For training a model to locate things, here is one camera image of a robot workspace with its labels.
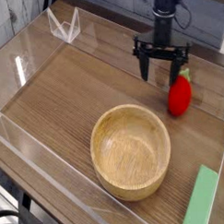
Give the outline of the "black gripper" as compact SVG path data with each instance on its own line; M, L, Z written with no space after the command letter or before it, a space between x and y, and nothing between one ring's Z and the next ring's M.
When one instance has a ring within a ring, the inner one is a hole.
M152 31L137 33L133 38L133 55L139 59L139 69L144 81L148 81L149 58L171 61L169 86L174 84L181 65L188 62L191 43L173 29L173 20L174 17L155 17Z

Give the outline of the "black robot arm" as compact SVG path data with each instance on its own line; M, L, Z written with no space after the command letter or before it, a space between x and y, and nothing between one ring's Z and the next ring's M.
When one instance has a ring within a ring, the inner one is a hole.
M170 86L176 81L182 65L188 62L191 43L180 32L172 29L177 5L181 3L182 0L154 0L152 8L154 29L151 32L136 34L133 38L133 55L139 61L144 81L148 81L150 59L171 63Z

